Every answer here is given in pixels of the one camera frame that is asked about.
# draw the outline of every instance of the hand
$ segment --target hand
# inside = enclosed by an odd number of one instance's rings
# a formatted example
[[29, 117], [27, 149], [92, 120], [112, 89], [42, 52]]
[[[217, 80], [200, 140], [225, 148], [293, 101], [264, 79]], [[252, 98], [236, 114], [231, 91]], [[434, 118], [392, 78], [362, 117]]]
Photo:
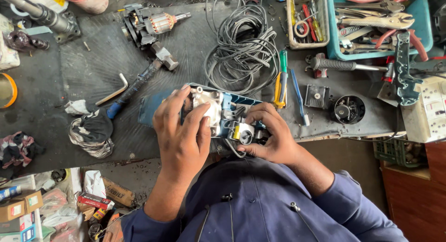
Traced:
[[188, 85], [173, 91], [153, 115], [161, 154], [160, 177], [187, 185], [203, 167], [210, 147], [210, 118], [203, 118], [208, 102], [193, 109], [180, 124], [179, 112], [189, 92]]
[[238, 145], [237, 150], [276, 164], [287, 165], [295, 164], [300, 154], [308, 153], [294, 141], [286, 122], [271, 104], [263, 102], [249, 109], [246, 123], [250, 124], [259, 120], [271, 134], [265, 146], [254, 143]]

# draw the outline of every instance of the green plastic crate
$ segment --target green plastic crate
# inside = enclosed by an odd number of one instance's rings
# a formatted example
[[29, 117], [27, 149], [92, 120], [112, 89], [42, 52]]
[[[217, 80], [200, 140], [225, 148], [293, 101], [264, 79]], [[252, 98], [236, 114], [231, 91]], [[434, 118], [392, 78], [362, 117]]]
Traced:
[[[374, 140], [382, 140], [387, 137], [377, 137]], [[373, 142], [373, 150], [375, 158], [398, 164], [405, 167], [418, 167], [425, 163], [408, 163], [406, 160], [406, 151], [404, 149], [404, 141], [390, 139], [383, 142]]]

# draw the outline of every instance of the teal plastic bin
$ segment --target teal plastic bin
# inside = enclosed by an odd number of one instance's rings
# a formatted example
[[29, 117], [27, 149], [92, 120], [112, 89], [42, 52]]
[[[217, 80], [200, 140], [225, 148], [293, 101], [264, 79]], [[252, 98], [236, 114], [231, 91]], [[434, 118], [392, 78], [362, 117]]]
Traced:
[[[409, 13], [415, 18], [415, 22], [410, 29], [415, 30], [417, 37], [421, 38], [426, 51], [429, 51], [433, 45], [432, 29], [430, 27], [430, 14], [427, 0], [410, 0], [413, 1], [407, 8], [406, 13]], [[339, 48], [338, 28], [336, 24], [336, 14], [334, 2], [346, 2], [345, 0], [327, 0], [328, 5], [328, 21], [330, 27], [330, 42], [327, 45], [328, 58], [340, 60], [356, 60], [376, 57], [393, 56], [394, 51], [374, 52], [345, 55]], [[410, 55], [418, 54], [415, 49], [410, 49]]]

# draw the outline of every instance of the hammer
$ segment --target hammer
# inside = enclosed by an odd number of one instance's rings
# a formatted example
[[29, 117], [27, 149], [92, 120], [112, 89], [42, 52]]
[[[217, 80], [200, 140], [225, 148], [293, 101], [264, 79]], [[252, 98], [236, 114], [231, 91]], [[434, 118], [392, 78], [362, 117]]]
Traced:
[[110, 108], [107, 109], [107, 116], [109, 119], [113, 119], [115, 115], [130, 102], [131, 97], [133, 97], [133, 95], [139, 91], [151, 77], [153, 77], [153, 75], [161, 68], [161, 65], [164, 64], [170, 71], [178, 66], [177, 59], [173, 57], [160, 42], [152, 44], [150, 49], [155, 53], [157, 58], [138, 75], [133, 84], [121, 94], [118, 100], [116, 100]]

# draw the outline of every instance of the shirt sleeve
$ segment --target shirt sleeve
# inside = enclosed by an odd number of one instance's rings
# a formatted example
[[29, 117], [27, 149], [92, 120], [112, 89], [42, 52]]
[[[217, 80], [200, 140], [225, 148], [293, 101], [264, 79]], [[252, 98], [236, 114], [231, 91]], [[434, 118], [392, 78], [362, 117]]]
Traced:
[[313, 201], [360, 241], [404, 241], [401, 230], [362, 194], [348, 172], [334, 174], [332, 186]]
[[135, 212], [123, 217], [121, 222], [125, 242], [174, 242], [180, 236], [179, 217], [169, 222], [161, 222], [147, 216], [142, 208]]

